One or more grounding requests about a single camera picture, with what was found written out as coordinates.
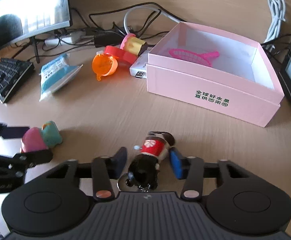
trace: keychain figurine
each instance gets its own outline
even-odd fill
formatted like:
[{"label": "keychain figurine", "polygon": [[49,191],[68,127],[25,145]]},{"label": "keychain figurine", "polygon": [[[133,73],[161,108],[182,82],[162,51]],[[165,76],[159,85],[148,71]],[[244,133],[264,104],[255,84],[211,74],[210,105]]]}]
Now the keychain figurine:
[{"label": "keychain figurine", "polygon": [[118,188],[143,192],[156,189],[160,162],[167,157],[169,148],[174,144],[175,139],[168,132],[149,132],[143,145],[134,147],[140,154],[131,162],[128,173],[119,179]]}]

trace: monitor stand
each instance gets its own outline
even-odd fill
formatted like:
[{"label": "monitor stand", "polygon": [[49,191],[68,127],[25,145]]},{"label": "monitor stand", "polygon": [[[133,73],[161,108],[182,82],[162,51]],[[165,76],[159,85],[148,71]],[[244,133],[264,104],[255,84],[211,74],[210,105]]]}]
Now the monitor stand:
[{"label": "monitor stand", "polygon": [[39,53],[38,53],[38,43],[39,40],[37,40],[35,37],[31,37],[30,41],[24,45],[16,54],[14,54],[12,56],[12,58],[15,58],[17,55],[19,55],[22,51],[24,51],[27,47],[29,47],[30,45],[34,46],[34,50],[35,50],[35,57],[36,57],[36,62],[40,63],[40,58],[39,58]]}]

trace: pink plastic fly swatter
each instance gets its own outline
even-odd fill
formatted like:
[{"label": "pink plastic fly swatter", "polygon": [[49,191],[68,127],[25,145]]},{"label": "pink plastic fly swatter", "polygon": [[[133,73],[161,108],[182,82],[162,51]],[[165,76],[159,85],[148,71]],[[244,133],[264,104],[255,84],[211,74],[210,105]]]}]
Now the pink plastic fly swatter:
[{"label": "pink plastic fly swatter", "polygon": [[209,59],[217,58],[218,56],[220,56],[218,51],[197,54],[195,52],[191,52],[185,49],[170,49],[169,54],[174,58],[197,63],[207,67],[212,67],[212,63],[209,61]]}]

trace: plush toy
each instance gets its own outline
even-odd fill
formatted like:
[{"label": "plush toy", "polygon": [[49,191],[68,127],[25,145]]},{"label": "plush toy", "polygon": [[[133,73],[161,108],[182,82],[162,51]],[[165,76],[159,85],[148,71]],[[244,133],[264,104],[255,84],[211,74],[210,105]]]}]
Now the plush toy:
[{"label": "plush toy", "polygon": [[41,129],[33,127],[23,135],[20,152],[51,149],[60,143],[62,143],[62,137],[56,124],[53,121],[49,121]]}]

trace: black speaker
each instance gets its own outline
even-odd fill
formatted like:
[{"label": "black speaker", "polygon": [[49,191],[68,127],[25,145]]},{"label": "black speaker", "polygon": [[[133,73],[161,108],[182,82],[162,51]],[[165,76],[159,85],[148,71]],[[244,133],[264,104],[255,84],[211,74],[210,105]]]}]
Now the black speaker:
[{"label": "black speaker", "polygon": [[23,35],[21,19],[14,14],[0,17],[0,48]]}]

